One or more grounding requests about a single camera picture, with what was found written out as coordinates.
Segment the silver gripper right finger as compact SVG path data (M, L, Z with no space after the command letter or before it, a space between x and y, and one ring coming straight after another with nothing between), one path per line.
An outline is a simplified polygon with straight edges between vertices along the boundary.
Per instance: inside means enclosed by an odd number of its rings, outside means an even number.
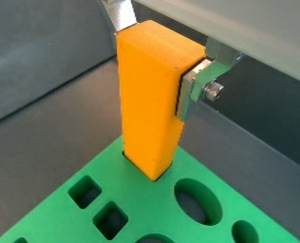
M221 96L224 85L217 78L225 74L244 58L244 53L213 37L208 38L206 57L185 73L180 85L180 95L176 107L176 115L184 122L188 119L188 109L192 102L204 99L214 102Z

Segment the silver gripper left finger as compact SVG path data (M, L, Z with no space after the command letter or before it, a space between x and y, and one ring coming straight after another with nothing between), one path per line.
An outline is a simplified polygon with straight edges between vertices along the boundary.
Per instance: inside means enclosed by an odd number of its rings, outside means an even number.
M115 32L133 26L138 20L131 0L102 0Z

